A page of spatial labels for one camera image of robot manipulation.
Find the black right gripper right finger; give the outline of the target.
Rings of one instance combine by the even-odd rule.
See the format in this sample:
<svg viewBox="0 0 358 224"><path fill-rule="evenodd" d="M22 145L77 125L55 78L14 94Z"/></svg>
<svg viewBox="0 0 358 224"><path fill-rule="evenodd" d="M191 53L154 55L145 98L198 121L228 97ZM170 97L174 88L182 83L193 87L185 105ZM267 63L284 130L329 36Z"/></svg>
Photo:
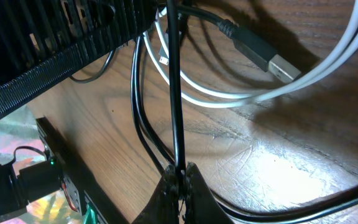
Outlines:
<svg viewBox="0 0 358 224"><path fill-rule="evenodd" d="M185 223L233 224L214 199L198 166L189 162L185 174Z"/></svg>

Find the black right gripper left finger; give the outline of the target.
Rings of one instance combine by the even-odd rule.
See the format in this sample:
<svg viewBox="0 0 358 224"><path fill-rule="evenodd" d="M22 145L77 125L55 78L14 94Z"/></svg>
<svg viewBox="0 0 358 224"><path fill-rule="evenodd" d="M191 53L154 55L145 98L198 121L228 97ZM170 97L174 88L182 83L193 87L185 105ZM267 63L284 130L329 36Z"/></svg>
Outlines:
<svg viewBox="0 0 358 224"><path fill-rule="evenodd" d="M149 202L132 224L173 224L178 220L179 185L175 167L164 170Z"/></svg>

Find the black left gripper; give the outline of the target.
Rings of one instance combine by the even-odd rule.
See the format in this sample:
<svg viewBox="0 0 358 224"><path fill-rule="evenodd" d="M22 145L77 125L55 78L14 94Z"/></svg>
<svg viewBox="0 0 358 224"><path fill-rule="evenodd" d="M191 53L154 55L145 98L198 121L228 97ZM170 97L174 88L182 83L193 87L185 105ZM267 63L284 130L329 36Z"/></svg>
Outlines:
<svg viewBox="0 0 358 224"><path fill-rule="evenodd" d="M151 27L154 0L0 1L0 119Z"/></svg>

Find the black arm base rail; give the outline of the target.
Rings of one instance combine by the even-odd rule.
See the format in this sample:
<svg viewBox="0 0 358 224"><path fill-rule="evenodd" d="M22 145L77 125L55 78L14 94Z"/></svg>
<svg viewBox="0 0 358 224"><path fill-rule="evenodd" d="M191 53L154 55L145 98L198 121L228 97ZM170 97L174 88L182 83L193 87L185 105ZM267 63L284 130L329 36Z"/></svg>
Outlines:
<svg viewBox="0 0 358 224"><path fill-rule="evenodd" d="M127 223L124 215L96 181L78 152L45 117L36 119L40 139L62 169L62 182L70 202L84 223Z"/></svg>

